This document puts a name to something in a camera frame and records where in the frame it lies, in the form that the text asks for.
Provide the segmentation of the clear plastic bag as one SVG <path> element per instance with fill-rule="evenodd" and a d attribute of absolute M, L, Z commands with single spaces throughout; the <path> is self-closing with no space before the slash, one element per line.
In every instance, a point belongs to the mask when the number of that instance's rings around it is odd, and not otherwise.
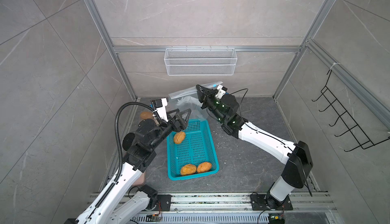
<path fill-rule="evenodd" d="M 222 84 L 222 82 L 208 83 L 203 84 L 202 86 L 210 89 L 216 89 L 220 84 Z M 181 112 L 186 109 L 191 109 L 192 112 L 190 119 L 206 120 L 208 117 L 215 118 L 209 109 L 202 109 L 201 106 L 202 104 L 199 102 L 197 90 L 194 86 L 169 94 L 167 110 L 171 111 L 179 109 Z"/>
<path fill-rule="evenodd" d="M 159 125 L 159 122 L 157 121 L 156 117 L 151 111 L 143 111 L 140 114 L 140 121 L 146 120 L 146 119 L 152 119 L 156 125 Z"/>

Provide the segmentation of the large yellow potato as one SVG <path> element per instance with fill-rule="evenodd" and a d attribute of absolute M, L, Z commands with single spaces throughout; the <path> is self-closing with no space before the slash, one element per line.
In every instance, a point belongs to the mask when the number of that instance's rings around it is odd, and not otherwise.
<path fill-rule="evenodd" d="M 181 144 L 186 137 L 186 133 L 184 131 L 178 132 L 174 135 L 173 142 L 175 144 Z"/>

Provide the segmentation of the wrinkled orange potato bottom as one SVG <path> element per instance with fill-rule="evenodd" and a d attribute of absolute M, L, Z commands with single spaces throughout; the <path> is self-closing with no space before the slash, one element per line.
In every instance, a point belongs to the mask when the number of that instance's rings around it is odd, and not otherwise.
<path fill-rule="evenodd" d="M 210 171 L 212 168 L 212 164 L 210 162 L 203 162 L 198 165 L 197 167 L 197 173 L 205 173 Z"/>

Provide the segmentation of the smooth brown potato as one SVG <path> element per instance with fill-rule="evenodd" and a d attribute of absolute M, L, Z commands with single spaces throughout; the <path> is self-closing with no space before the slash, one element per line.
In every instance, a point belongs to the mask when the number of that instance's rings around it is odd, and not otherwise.
<path fill-rule="evenodd" d="M 154 114 L 150 111 L 143 111 L 140 114 L 140 120 L 154 119 Z"/>

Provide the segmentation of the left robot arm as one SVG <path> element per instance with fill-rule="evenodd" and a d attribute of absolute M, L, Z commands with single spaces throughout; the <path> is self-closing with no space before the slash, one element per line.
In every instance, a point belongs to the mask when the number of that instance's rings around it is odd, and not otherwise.
<path fill-rule="evenodd" d="M 119 206 L 119 203 L 154 160 L 155 149 L 172 132 L 187 128 L 191 110 L 166 112 L 164 108 L 153 110 L 151 107 L 148 110 L 161 122 L 144 119 L 135 133 L 129 133 L 122 142 L 117 142 L 119 166 L 114 177 L 77 218 L 67 219 L 67 224 L 126 224 L 139 212 L 155 208 L 157 191 L 147 185 L 123 205 Z"/>

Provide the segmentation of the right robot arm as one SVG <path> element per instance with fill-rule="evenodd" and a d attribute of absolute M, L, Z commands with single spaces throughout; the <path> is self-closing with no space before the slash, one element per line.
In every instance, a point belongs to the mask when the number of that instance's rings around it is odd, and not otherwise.
<path fill-rule="evenodd" d="M 313 167 L 306 143 L 281 139 L 249 122 L 241 116 L 241 105 L 234 94 L 229 94 L 222 85 L 216 88 L 196 85 L 196 90 L 201 108 L 214 116 L 225 133 L 251 143 L 285 165 L 281 176 L 272 184 L 265 196 L 268 208 L 281 207 L 294 189 L 306 186 Z"/>

